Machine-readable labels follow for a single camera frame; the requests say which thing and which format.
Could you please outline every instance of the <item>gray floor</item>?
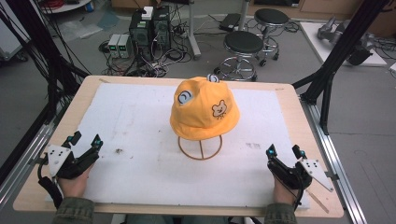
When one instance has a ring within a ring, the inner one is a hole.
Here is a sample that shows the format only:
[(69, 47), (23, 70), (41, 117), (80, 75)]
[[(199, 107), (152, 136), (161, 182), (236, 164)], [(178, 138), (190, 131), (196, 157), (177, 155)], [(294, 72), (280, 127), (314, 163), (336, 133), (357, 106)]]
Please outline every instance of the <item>gray floor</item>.
[[(104, 10), (91, 14), (75, 10), (58, 19), (79, 21), (84, 18), (83, 24), (88, 25), (96, 24), (105, 15)], [(196, 19), (196, 28), (210, 20), (209, 17)], [(93, 74), (99, 75), (106, 69), (106, 59), (98, 51), (98, 46), (111, 34), (127, 32), (129, 21), (115, 20), (115, 24), (88, 39), (67, 43)], [(212, 29), (196, 33), (221, 32), (214, 22), (207, 22), (204, 27)], [(197, 35), (202, 57), (169, 66), (166, 77), (188, 78), (212, 73), (219, 62), (230, 56), (222, 47), (223, 37)], [(293, 83), (319, 69), (321, 63), (301, 31), (296, 34), (284, 32), (276, 40), (281, 46), (279, 60), (268, 60), (264, 67), (256, 66), (258, 81)], [(64, 55), (59, 39), (54, 41)], [(393, 193), (396, 190), (396, 79), (388, 71), (395, 61), (387, 62), (389, 65), (385, 67), (342, 66), (332, 89), (329, 131), (368, 223), (387, 224), (396, 220), (396, 194)], [(47, 102), (47, 83), (32, 62), (10, 62), (0, 68), (0, 87), (2, 164)], [(297, 92), (303, 93), (305, 89), (302, 87)], [(14, 211), (12, 203), (17, 193), (18, 189), (0, 211), (0, 223), (50, 223), (53, 214)], [(95, 215), (95, 223), (109, 223), (110, 220), (110, 215)], [(299, 222), (350, 223), (347, 215), (337, 219), (299, 218)]]

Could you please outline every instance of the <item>stool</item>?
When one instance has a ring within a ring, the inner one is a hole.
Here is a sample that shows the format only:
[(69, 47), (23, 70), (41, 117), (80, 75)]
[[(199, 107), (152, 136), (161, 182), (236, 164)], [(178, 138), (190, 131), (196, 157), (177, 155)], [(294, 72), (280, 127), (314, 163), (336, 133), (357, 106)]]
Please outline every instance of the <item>stool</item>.
[(262, 8), (254, 13), (254, 20), (265, 27), (264, 30), (262, 30), (262, 42), (264, 43), (262, 52), (264, 52), (264, 58), (260, 61), (260, 66), (265, 66), (268, 52), (276, 50), (276, 54), (273, 57), (274, 60), (277, 60), (279, 56), (279, 45), (271, 36), (269, 36), (270, 29), (284, 27), (289, 22), (289, 17), (279, 10)]
[(253, 33), (246, 31), (234, 31), (224, 37), (224, 48), (235, 56), (224, 60), (215, 69), (216, 75), (235, 81), (255, 81), (257, 78), (253, 64), (246, 58), (257, 57), (262, 51), (262, 40)]

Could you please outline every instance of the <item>desk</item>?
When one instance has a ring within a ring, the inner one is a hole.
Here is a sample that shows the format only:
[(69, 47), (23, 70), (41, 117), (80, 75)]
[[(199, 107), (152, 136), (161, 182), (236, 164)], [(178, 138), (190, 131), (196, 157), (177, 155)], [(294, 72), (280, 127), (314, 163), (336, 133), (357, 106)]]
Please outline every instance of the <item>desk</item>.
[[(50, 144), (61, 145), (65, 137), (76, 131), (85, 111), (101, 83), (123, 83), (135, 85), (177, 86), (182, 79), (146, 77), (86, 77), (76, 97), (64, 114), (58, 128), (49, 140)], [(311, 159), (318, 159), (324, 166), (314, 135), (309, 127), (300, 101), (294, 88), (289, 84), (228, 82), (231, 89), (274, 91), (279, 101), (290, 140), (304, 148)], [(53, 212), (52, 203), (45, 202), (47, 192), (37, 184), (36, 168), (29, 175), (14, 202), (17, 211)], [(344, 214), (336, 192), (329, 192), (314, 181), (306, 194), (310, 209), (299, 210), (299, 217), (341, 217)], [(212, 216), (263, 216), (265, 209), (246, 207), (205, 207), (205, 206), (160, 206), (142, 204), (97, 203), (95, 212), (123, 214), (174, 214), (174, 215), (212, 215)]]

